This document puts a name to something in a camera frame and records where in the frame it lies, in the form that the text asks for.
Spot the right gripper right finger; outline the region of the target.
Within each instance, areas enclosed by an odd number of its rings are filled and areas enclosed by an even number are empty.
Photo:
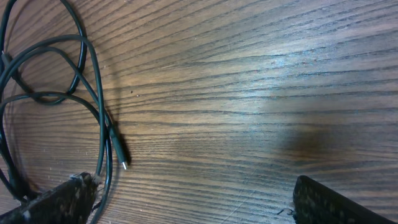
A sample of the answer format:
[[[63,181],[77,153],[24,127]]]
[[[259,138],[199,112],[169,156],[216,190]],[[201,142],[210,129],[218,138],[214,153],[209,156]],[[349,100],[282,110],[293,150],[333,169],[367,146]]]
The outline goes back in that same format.
[[[396,224],[305,175],[297,178],[293,201],[297,224]]]

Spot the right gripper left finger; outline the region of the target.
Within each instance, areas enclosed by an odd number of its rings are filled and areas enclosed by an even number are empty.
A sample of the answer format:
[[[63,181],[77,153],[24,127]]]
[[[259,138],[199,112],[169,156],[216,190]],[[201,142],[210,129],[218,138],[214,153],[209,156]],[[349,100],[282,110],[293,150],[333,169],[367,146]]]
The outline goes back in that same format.
[[[1,224],[86,223],[97,198],[101,177],[76,174],[58,187],[1,215]]]

